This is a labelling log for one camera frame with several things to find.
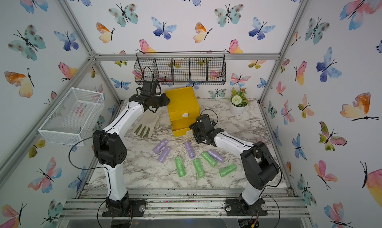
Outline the yellow drawer cabinet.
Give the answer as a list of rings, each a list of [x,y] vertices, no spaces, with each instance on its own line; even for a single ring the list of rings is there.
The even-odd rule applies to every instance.
[[[165,92],[170,99],[168,113],[174,137],[186,135],[190,125],[197,121],[200,106],[192,87],[168,90]]]

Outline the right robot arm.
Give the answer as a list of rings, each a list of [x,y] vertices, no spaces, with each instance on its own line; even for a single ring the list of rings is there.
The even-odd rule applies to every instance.
[[[189,128],[197,143],[221,148],[241,159],[247,185],[241,194],[244,204],[252,206],[260,200],[267,184],[274,180],[281,169],[263,142],[251,143],[236,138],[204,114],[196,118]]]

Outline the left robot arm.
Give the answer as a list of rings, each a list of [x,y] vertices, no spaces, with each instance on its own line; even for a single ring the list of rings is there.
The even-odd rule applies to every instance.
[[[105,171],[108,201],[121,202],[127,198],[122,164],[127,156],[125,135],[132,125],[140,138],[150,138],[162,111],[170,99],[162,93],[159,81],[143,81],[137,93],[128,99],[126,107],[104,130],[93,133],[95,157]]]

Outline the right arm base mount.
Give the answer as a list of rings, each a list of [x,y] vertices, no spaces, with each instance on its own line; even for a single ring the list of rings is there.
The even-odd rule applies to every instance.
[[[267,216],[267,206],[263,199],[253,205],[248,205],[242,197],[239,199],[226,199],[224,210],[229,217],[233,216]]]

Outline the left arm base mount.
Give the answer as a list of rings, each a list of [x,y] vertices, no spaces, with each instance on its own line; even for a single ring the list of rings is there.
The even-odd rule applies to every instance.
[[[121,200],[106,198],[107,211],[102,213],[102,217],[143,217],[146,210],[145,200],[131,200],[126,194]]]

